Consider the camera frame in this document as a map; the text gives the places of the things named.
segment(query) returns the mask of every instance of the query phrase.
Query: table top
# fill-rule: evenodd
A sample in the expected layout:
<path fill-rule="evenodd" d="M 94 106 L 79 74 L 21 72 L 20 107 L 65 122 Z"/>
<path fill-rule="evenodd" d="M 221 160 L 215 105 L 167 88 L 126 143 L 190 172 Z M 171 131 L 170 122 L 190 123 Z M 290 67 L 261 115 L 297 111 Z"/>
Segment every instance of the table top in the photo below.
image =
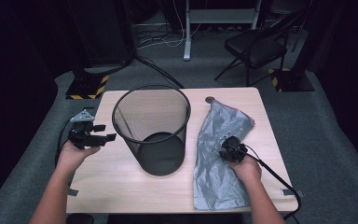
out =
<path fill-rule="evenodd" d="M 100 152 L 92 155 L 77 169 L 71 189 L 76 196 L 68 196 L 67 213 L 109 214 L 181 214 L 211 213 L 194 208 L 193 170 L 197 158 L 197 138 L 202 122 L 211 105 L 207 96 L 222 104 L 238 108 L 255 120 L 254 128 L 243 143 L 256 151 L 260 159 L 289 185 L 290 179 L 281 152 L 271 129 L 269 118 L 256 88 L 183 89 L 191 104 L 187 124 L 186 156 L 182 166 L 173 174 L 154 176 L 145 172 L 132 155 L 123 138 L 108 142 Z M 127 91 L 107 91 L 103 94 L 94 125 L 105 124 L 106 130 L 98 135 L 115 133 L 112 112 L 117 100 Z M 285 189 L 275 177 L 263 169 L 262 182 L 279 211 L 294 211 L 294 196 L 283 196 Z M 249 212 L 242 207 L 219 212 Z"/>

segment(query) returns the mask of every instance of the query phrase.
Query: person's left hand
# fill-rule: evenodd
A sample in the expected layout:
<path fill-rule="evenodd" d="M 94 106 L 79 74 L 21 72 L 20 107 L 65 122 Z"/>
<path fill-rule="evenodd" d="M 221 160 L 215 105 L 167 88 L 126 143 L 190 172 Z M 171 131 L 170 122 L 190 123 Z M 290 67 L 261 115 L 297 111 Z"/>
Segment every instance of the person's left hand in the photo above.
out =
<path fill-rule="evenodd" d="M 71 141 L 67 141 L 60 153 L 56 170 L 72 175 L 83 161 L 90 155 L 98 152 L 101 147 L 78 149 Z"/>

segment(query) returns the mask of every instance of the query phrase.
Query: gray plastic bag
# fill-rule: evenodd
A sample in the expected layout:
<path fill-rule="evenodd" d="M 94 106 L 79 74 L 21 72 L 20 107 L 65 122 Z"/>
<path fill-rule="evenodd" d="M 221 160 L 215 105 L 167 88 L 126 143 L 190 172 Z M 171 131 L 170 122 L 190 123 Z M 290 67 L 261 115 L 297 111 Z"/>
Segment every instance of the gray plastic bag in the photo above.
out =
<path fill-rule="evenodd" d="M 230 136 L 243 140 L 255 126 L 255 121 L 238 109 L 223 105 L 215 99 L 203 122 L 194 169 L 194 207 L 197 210 L 226 210 L 249 206 L 248 194 L 234 171 L 219 151 Z"/>

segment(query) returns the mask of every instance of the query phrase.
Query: wire mesh trash can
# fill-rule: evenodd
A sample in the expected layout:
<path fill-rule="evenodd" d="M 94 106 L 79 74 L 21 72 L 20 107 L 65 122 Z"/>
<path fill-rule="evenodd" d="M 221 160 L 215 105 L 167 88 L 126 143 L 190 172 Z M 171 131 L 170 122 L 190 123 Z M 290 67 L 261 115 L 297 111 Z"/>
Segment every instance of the wire mesh trash can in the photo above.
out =
<path fill-rule="evenodd" d="M 126 92 L 112 114 L 116 132 L 151 175 L 169 175 L 182 165 L 190 102 L 178 89 L 147 85 Z"/>

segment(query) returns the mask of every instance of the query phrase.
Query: forearm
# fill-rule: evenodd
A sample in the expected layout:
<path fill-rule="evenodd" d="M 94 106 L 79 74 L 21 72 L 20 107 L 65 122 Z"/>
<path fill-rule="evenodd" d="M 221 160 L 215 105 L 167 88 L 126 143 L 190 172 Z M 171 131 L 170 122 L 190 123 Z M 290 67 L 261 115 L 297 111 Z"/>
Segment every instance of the forearm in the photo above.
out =
<path fill-rule="evenodd" d="M 261 181 L 248 182 L 245 184 L 245 187 L 251 201 L 252 220 L 254 224 L 285 223 Z"/>
<path fill-rule="evenodd" d="M 69 175 L 55 171 L 30 223 L 65 223 Z"/>

